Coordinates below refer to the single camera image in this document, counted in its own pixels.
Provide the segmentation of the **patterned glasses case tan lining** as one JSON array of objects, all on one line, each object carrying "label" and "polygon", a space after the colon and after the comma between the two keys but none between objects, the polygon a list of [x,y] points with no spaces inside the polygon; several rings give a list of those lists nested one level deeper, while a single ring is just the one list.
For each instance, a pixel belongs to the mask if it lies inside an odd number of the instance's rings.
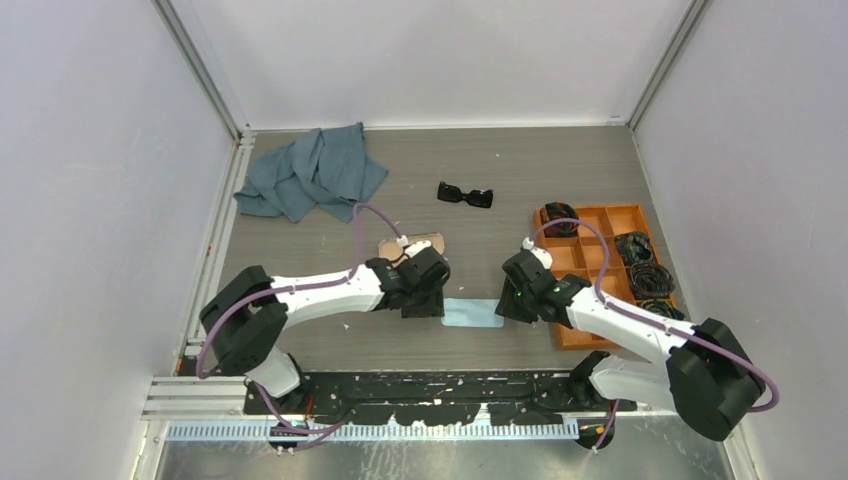
[{"label": "patterned glasses case tan lining", "polygon": [[393,265],[397,265],[405,258],[406,254],[420,251],[424,246],[433,247],[440,255],[445,253],[443,235],[427,233],[383,240],[378,245],[378,256],[389,260]]}]

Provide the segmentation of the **light blue cleaning cloth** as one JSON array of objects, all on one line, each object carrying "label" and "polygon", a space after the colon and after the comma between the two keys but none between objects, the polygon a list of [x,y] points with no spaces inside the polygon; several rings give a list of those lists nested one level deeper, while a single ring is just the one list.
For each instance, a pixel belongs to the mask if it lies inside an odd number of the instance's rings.
[{"label": "light blue cleaning cloth", "polygon": [[448,327],[501,328],[504,318],[496,313],[497,305],[495,299],[447,298],[441,323]]}]

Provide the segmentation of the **black sunglasses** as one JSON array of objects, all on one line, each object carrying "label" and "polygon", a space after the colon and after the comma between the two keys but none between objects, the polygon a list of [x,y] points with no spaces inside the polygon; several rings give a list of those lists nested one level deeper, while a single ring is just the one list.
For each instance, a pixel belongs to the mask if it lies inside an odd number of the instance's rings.
[{"label": "black sunglasses", "polygon": [[458,186],[441,181],[437,188],[437,199],[448,203],[465,202],[476,208],[489,209],[493,204],[494,192],[491,189],[463,192]]}]

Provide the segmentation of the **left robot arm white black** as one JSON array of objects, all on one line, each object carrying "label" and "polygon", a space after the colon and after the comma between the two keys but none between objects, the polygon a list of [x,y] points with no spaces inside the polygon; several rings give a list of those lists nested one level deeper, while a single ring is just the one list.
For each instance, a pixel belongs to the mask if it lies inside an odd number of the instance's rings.
[{"label": "left robot arm white black", "polygon": [[261,386],[280,412],[298,412],[307,398],[302,371],[277,346],[287,328],[341,313],[400,310],[440,291],[450,277],[445,258],[428,242],[404,249],[401,258],[375,257],[349,271],[308,277],[270,276],[261,266],[240,272],[201,310],[211,374],[244,376]]}]

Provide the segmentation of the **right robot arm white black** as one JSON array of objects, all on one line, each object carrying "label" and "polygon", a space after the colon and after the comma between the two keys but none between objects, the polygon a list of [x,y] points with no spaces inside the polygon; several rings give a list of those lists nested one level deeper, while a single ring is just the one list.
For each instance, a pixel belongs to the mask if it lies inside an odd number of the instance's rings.
[{"label": "right robot arm white black", "polygon": [[591,411],[606,401],[644,403],[675,412],[714,441],[725,440],[754,412],[768,384],[724,323],[663,317],[616,299],[579,276],[557,278],[551,266],[551,255],[537,247],[506,260],[500,315],[591,333],[639,357],[632,361],[591,352],[569,375],[577,406]]}]

